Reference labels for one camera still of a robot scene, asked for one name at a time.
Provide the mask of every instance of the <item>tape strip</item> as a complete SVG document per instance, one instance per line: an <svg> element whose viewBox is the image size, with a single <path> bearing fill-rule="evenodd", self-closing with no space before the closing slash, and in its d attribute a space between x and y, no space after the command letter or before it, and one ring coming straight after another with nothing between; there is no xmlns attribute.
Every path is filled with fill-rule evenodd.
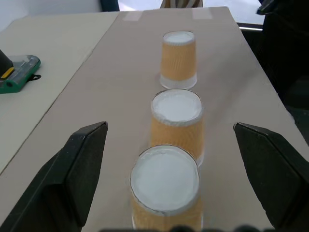
<svg viewBox="0 0 309 232"><path fill-rule="evenodd" d="M212 19L211 10L209 7L192 8L193 19Z"/></svg>
<svg viewBox="0 0 309 232"><path fill-rule="evenodd" d="M139 21L143 11L129 11L126 16L124 16L124 21Z"/></svg>

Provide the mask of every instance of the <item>cardboard surface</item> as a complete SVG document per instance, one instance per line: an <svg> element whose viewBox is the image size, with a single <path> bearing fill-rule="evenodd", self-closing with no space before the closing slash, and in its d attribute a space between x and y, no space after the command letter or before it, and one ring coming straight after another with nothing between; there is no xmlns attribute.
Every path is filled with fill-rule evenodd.
<svg viewBox="0 0 309 232"><path fill-rule="evenodd" d="M201 168L204 227L271 227L246 176L235 122L282 134L306 160L309 149L229 10L193 20L192 9L145 11L138 21L121 12L89 59L0 176L0 223L40 167L80 127L109 124L97 191L84 232L131 228L129 173L146 148L151 100L159 84L162 38L190 30L197 38L197 84L205 107L206 154Z"/></svg>
<svg viewBox="0 0 309 232"><path fill-rule="evenodd" d="M36 55L38 81L0 94L0 173L16 154L118 13L27 17L0 33L7 56Z"/></svg>

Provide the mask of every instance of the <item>white cup bottom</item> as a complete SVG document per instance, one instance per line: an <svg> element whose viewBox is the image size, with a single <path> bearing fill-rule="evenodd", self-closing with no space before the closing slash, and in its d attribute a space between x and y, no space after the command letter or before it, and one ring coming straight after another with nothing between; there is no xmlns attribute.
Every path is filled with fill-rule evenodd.
<svg viewBox="0 0 309 232"><path fill-rule="evenodd" d="M188 80L184 81L173 81L167 79L165 76L161 75L160 83L165 88L183 88L183 89L190 89L197 83L197 74L195 73L193 77Z"/></svg>

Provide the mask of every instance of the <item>orange paper cup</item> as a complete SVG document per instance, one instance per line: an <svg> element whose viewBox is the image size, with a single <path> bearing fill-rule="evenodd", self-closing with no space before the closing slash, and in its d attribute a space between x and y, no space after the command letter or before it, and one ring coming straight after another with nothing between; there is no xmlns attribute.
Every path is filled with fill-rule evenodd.
<svg viewBox="0 0 309 232"><path fill-rule="evenodd" d="M161 78L165 88L190 89L197 83L196 41L190 31L173 31L163 37Z"/></svg>
<svg viewBox="0 0 309 232"><path fill-rule="evenodd" d="M170 145L151 147L140 155L130 181L135 229L201 230L200 180L189 153Z"/></svg>
<svg viewBox="0 0 309 232"><path fill-rule="evenodd" d="M152 101L151 146L173 145L204 159L203 107L197 94L185 89L158 93Z"/></svg>

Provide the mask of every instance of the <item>wall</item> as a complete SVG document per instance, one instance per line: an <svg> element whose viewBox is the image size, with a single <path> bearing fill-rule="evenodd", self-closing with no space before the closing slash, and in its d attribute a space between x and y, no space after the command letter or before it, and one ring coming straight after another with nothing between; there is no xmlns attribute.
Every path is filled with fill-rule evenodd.
<svg viewBox="0 0 309 232"><path fill-rule="evenodd" d="M0 0L0 31L27 15L100 12L98 0Z"/></svg>

